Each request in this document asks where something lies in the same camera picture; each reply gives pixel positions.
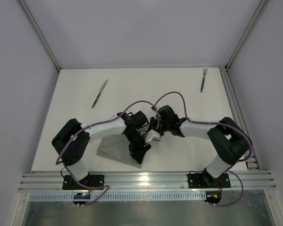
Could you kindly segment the grey cloth napkin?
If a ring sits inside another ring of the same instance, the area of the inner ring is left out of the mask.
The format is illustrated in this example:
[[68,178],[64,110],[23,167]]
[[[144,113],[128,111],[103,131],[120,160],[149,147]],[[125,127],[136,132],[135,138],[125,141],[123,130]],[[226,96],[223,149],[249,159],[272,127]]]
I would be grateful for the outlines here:
[[96,154],[100,157],[139,169],[142,167],[141,164],[131,157],[129,152],[129,141],[124,135],[104,137],[97,148]]

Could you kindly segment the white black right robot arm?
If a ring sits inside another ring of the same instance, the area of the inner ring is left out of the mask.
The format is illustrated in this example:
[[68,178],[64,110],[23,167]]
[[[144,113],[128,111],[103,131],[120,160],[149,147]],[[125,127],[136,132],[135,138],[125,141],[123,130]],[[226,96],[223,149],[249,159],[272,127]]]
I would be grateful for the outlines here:
[[178,137],[196,137],[209,140],[217,155],[202,171],[200,182],[205,187],[213,187],[220,181],[221,176],[234,166],[241,157],[253,150],[251,139],[229,117],[220,121],[192,121],[188,117],[179,118],[173,109],[166,105],[151,117],[148,130],[153,130],[162,137],[170,132]]

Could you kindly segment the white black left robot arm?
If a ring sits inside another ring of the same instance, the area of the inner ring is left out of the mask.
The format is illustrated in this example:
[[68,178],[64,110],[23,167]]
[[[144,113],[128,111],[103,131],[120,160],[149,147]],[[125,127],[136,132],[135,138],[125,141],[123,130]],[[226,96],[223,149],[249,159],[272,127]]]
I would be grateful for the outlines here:
[[63,164],[69,175],[64,180],[67,186],[77,185],[80,189],[103,189],[104,185],[95,182],[86,169],[82,157],[90,142],[110,136],[124,136],[128,145],[125,150],[133,162],[141,165],[145,154],[151,148],[141,129],[149,124],[142,111],[137,113],[118,113],[111,120],[83,125],[77,119],[70,119],[51,144],[58,154],[56,165]]

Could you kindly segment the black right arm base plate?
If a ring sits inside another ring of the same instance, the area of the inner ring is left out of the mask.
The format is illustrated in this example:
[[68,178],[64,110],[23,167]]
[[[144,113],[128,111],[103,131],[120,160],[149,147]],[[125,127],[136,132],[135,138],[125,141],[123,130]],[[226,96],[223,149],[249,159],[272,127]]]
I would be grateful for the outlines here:
[[190,171],[187,174],[187,183],[190,189],[207,188],[231,188],[229,175],[223,173],[217,178],[213,178],[208,173],[197,173]]

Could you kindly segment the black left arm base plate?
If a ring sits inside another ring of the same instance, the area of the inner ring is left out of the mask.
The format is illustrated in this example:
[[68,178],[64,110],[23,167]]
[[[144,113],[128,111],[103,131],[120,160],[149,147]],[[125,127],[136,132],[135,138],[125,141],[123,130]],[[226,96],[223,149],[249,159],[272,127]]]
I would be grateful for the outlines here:
[[79,185],[75,180],[70,176],[70,175],[65,175],[64,176],[64,181],[62,185],[63,190],[87,190],[90,189],[90,187],[93,188],[98,188],[99,190],[103,190],[104,186],[104,175],[88,175],[81,181],[79,181],[80,184],[83,186]]

